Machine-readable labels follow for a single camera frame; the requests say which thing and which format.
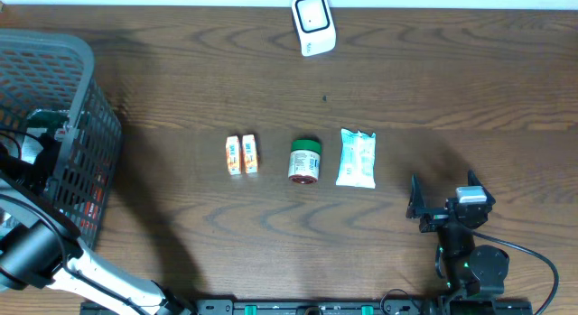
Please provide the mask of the light green tissue packet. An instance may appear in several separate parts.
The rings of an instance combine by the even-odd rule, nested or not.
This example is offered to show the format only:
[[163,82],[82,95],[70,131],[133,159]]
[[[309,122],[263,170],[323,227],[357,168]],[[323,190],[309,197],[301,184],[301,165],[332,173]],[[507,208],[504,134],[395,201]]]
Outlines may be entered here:
[[342,128],[340,135],[342,148],[335,184],[337,186],[375,189],[376,134],[352,132]]

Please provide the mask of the orange tissue pack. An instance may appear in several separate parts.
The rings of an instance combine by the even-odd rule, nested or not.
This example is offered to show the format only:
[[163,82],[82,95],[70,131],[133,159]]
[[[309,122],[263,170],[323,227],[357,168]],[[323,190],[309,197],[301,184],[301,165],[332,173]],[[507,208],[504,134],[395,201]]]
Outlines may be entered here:
[[242,137],[242,148],[246,173],[258,173],[258,152],[253,134],[246,134]]
[[241,171],[240,141],[236,135],[229,136],[225,144],[228,173],[239,175]]

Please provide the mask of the white green packet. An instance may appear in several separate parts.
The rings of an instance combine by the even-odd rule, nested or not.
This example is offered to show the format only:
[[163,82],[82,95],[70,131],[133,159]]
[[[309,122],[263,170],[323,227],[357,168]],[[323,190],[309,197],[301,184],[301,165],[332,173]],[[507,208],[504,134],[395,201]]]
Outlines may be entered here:
[[53,166],[57,159],[68,123],[67,110],[37,109],[27,117],[23,136],[22,160],[30,164]]

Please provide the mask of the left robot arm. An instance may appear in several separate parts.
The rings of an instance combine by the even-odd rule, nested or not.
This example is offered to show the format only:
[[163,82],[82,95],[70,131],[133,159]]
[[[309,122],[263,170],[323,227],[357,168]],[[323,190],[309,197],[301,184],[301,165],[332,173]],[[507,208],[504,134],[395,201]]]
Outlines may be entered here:
[[153,281],[94,254],[65,214],[28,191],[1,195],[20,226],[1,239],[1,285],[74,292],[118,314],[195,314],[198,309]]

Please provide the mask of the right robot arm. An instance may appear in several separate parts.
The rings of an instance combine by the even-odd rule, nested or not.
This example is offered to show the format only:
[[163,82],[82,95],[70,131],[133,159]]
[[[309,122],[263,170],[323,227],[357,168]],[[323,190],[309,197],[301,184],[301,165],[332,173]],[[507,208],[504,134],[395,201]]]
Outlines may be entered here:
[[438,236],[436,272],[448,284],[447,292],[422,302],[422,314],[497,312],[494,302],[505,291],[509,256],[495,246],[474,242],[474,230],[488,221],[495,203],[475,173],[469,171],[467,185],[458,187],[444,206],[430,208],[417,176],[412,176],[406,217],[420,221],[420,232]]

